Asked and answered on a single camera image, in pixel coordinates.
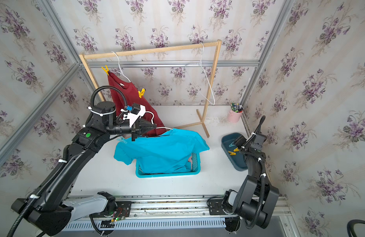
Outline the turquoise t-shirt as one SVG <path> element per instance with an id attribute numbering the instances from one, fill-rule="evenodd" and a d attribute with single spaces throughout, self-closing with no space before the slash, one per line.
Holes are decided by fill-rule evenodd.
<path id="1" fill-rule="evenodd" d="M 176 128 L 156 137 L 126 140 L 127 144 L 116 145 L 114 159 L 126 165 L 135 160 L 147 174 L 190 172 L 193 164 L 188 158 L 210 149 L 199 133 Z"/>

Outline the white wire hanger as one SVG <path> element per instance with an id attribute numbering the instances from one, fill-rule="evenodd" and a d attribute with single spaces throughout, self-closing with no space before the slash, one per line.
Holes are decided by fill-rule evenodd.
<path id="1" fill-rule="evenodd" d="M 205 52 L 205 45 L 203 42 L 199 42 L 199 45 L 201 45 L 201 49 L 199 50 L 200 58 L 199 58 L 198 63 L 196 63 L 196 65 L 199 66 L 199 68 L 201 69 L 201 72 L 204 75 L 204 83 L 205 83 L 205 85 L 208 86 L 209 95 L 204 95 L 201 92 L 202 89 L 196 85 L 195 81 L 193 80 L 193 77 L 190 76 L 189 74 L 188 75 L 189 75 L 191 82 L 189 83 L 187 92 L 188 92 L 188 96 L 191 100 L 195 100 L 198 97 L 198 95 L 200 94 L 204 98 L 204 100 L 203 100 L 204 102 L 208 102 L 209 105 L 214 106 L 216 104 L 216 99 L 215 99 L 215 95 L 214 95 L 214 90 L 211 85 L 211 80 L 210 80 L 211 77 L 209 77 L 206 67 L 203 66 L 203 54 Z"/>

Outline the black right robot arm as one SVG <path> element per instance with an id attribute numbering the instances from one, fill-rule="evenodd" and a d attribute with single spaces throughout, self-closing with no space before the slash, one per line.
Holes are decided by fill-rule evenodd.
<path id="1" fill-rule="evenodd" d="M 228 190 L 221 197 L 207 200 L 210 215 L 237 215 L 248 229 L 267 228 L 280 196 L 266 168 L 266 154 L 262 152 L 266 136 L 261 132 L 265 116 L 248 138 L 232 133 L 221 140 L 221 147 L 237 171 L 247 171 L 238 191 Z"/>

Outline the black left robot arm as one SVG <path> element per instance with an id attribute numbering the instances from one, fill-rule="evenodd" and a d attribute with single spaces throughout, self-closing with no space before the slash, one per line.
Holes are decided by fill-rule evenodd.
<path id="1" fill-rule="evenodd" d="M 105 143 L 129 134 L 135 141 L 139 136 L 154 130 L 156 124 L 143 119 L 146 107 L 134 103 L 124 107 L 117 114 L 113 102 L 95 104 L 96 95 L 104 89 L 124 93 L 112 86 L 97 88 L 88 107 L 90 114 L 83 128 L 75 135 L 70 145 L 65 146 L 61 159 L 48 177 L 27 198 L 18 198 L 11 208 L 18 218 L 8 232 L 12 237 L 20 222 L 25 219 L 40 229 L 43 234 L 54 236 L 70 222 L 92 214 L 112 216 L 117 209 L 115 197 L 107 192 L 83 199 L 65 201 L 65 195 L 83 167 L 100 151 Z"/>

